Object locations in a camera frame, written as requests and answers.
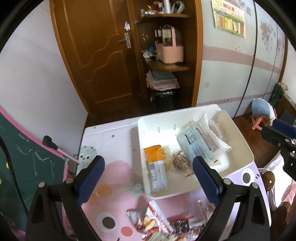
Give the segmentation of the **red white snack bag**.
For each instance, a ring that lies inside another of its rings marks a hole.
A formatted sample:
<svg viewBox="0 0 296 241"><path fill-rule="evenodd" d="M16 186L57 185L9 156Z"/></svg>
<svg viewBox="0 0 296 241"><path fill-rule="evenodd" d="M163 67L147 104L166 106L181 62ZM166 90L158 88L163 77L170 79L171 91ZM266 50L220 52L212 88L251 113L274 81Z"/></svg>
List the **red white snack bag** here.
<svg viewBox="0 0 296 241"><path fill-rule="evenodd" d="M174 231L155 200L149 202L146 210L129 209L126 215L143 240L153 233L171 234Z"/></svg>

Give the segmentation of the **dark red-edged snack packet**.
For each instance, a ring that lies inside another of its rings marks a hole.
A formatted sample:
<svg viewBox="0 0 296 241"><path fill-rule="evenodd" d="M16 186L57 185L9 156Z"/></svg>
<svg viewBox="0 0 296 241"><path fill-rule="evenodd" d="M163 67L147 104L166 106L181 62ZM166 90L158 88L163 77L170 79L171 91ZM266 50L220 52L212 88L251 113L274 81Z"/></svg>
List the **dark red-edged snack packet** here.
<svg viewBox="0 0 296 241"><path fill-rule="evenodd" d="M199 226L195 222L195 216L189 216L187 218L179 218L176 220L169 221L173 231L171 234L178 235L182 237L188 237L190 235L199 234Z"/></svg>

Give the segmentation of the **pink plastic stool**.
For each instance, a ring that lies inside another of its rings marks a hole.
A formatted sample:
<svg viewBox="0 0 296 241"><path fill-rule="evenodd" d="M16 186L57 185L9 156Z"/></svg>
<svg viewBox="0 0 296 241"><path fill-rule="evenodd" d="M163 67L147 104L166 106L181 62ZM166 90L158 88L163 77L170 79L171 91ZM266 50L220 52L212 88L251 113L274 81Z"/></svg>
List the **pink plastic stool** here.
<svg viewBox="0 0 296 241"><path fill-rule="evenodd" d="M263 127L269 126L269 124L270 124L269 119L264 115L260 115L255 118L254 115L252 114L251 120L252 120L252 129L253 130L261 131Z"/></svg>

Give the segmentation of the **blue plush cushion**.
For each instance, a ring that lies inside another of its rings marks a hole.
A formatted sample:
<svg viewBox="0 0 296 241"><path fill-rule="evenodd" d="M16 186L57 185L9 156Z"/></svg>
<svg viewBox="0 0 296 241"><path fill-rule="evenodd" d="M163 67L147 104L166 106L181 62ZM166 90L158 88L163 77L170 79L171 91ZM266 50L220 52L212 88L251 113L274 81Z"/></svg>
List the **blue plush cushion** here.
<svg viewBox="0 0 296 241"><path fill-rule="evenodd" d="M276 118L273 107L264 99L254 99L251 103L251 109L254 117L259 117L263 115L269 120L274 120Z"/></svg>

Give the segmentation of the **light blue snack bag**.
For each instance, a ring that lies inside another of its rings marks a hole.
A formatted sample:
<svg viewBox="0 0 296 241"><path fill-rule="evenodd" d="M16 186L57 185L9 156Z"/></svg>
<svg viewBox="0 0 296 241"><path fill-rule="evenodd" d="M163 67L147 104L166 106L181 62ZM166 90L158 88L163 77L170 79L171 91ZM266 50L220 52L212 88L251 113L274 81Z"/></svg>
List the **light blue snack bag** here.
<svg viewBox="0 0 296 241"><path fill-rule="evenodd" d="M190 126L177 136L181 150L192 162L196 156L201 156L209 166L220 165L218 159L220 147L207 130L200 125Z"/></svg>

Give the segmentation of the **brown nut snack pack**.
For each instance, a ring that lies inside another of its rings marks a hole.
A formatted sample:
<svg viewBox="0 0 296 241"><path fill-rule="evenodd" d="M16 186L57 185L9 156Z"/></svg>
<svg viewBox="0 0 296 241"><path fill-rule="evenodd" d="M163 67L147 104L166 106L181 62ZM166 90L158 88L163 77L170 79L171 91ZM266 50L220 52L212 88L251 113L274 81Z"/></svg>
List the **brown nut snack pack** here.
<svg viewBox="0 0 296 241"><path fill-rule="evenodd" d="M178 151L176 154L173 154L172 163L174 168L178 171L187 172L189 169L189 161L183 154L183 151Z"/></svg>

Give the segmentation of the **yellow cookie snack pack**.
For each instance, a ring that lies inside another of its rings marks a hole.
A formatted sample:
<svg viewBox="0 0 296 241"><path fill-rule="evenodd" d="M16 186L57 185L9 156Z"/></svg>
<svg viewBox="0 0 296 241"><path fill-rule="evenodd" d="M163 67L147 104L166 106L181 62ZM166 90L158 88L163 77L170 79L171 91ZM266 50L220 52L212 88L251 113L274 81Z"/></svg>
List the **yellow cookie snack pack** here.
<svg viewBox="0 0 296 241"><path fill-rule="evenodd" d="M163 156L163 162L164 162L164 166L165 166L165 170L169 170L171 168L172 165L172 158L171 158L171 151L170 148L168 146L162 146L161 147L161 152L162 152L162 156Z"/></svg>

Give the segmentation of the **white plastic storage bin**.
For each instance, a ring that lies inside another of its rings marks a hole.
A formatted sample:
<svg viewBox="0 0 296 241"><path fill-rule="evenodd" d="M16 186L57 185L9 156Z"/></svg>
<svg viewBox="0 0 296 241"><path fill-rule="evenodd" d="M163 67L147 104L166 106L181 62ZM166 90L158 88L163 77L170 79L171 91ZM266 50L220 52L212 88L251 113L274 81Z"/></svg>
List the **white plastic storage bin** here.
<svg viewBox="0 0 296 241"><path fill-rule="evenodd" d="M137 122L144 190L152 199L162 199L200 187L191 171L173 165L165 170L167 183L156 187L158 166L149 164L150 147L169 148L173 157L183 154L189 164L202 156L221 177L236 174L254 162L254 155L242 133L217 105L188 108L141 117Z"/></svg>

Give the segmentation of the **orange white snack packet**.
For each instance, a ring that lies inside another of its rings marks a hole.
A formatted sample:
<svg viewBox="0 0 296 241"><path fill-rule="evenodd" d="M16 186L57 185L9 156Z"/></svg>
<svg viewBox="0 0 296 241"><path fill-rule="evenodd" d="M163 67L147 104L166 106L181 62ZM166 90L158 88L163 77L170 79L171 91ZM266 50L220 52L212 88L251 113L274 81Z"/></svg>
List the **orange white snack packet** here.
<svg viewBox="0 0 296 241"><path fill-rule="evenodd" d="M151 192L166 190L168 186L165 164L161 151L161 145L155 145L144 149L150 173Z"/></svg>

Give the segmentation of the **folded towel stack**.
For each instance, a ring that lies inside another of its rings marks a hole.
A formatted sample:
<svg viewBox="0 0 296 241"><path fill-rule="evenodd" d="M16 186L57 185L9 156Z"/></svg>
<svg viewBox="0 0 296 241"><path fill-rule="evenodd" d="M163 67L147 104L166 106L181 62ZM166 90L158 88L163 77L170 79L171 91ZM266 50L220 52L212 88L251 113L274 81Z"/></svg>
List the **folded towel stack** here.
<svg viewBox="0 0 296 241"><path fill-rule="evenodd" d="M165 91L180 88L177 77L172 72L149 71L146 74L147 87L153 90Z"/></svg>

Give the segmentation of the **pink storage basket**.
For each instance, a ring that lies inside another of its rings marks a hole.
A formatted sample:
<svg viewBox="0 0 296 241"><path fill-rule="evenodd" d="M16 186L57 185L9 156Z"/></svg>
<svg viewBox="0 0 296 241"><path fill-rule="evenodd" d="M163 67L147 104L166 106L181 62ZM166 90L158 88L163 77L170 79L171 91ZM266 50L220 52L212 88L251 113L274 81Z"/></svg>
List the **pink storage basket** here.
<svg viewBox="0 0 296 241"><path fill-rule="evenodd" d="M184 61L182 35L173 26L164 25L156 31L157 58L165 64L176 64Z"/></svg>

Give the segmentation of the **wooden corner shelf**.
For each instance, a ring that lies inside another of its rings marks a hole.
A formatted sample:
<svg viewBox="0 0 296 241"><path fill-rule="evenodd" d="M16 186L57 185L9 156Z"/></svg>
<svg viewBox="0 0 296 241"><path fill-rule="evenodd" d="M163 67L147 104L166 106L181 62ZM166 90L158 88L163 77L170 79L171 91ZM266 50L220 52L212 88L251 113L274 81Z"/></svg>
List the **wooden corner shelf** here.
<svg viewBox="0 0 296 241"><path fill-rule="evenodd" d="M196 106L203 53L201 1L129 1L145 102L155 112Z"/></svg>

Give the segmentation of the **brown wooden door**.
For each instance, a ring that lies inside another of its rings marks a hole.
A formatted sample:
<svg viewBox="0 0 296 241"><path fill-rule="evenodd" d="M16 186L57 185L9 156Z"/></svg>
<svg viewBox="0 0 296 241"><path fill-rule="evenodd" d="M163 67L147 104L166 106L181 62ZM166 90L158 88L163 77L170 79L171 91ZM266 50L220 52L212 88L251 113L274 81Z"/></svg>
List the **brown wooden door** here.
<svg viewBox="0 0 296 241"><path fill-rule="evenodd" d="M128 32L125 1L51 1L62 58L89 112L131 110L140 92L133 47L118 43Z"/></svg>

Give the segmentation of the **green chalkboard pink frame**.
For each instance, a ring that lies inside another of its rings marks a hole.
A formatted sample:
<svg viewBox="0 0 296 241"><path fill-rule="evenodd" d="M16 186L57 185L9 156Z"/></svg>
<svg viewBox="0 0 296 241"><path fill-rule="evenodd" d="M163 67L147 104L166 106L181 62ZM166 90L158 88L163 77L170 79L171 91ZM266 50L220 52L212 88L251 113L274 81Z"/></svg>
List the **green chalkboard pink frame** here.
<svg viewBox="0 0 296 241"><path fill-rule="evenodd" d="M67 154L78 153L83 118L41 108L17 115L1 108L1 139L10 161L1 153L1 211L19 232L25 232L27 212L37 185L59 184L64 180L66 161L62 154L42 143L44 136Z"/></svg>

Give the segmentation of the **wall poster calendar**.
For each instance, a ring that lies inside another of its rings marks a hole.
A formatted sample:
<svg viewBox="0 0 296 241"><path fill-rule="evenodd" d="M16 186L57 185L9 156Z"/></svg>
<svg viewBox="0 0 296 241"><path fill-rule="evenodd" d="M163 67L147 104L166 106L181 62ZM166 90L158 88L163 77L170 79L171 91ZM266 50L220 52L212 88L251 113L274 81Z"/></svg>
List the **wall poster calendar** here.
<svg viewBox="0 0 296 241"><path fill-rule="evenodd" d="M211 1L214 26L219 30L246 37L245 12L227 1Z"/></svg>

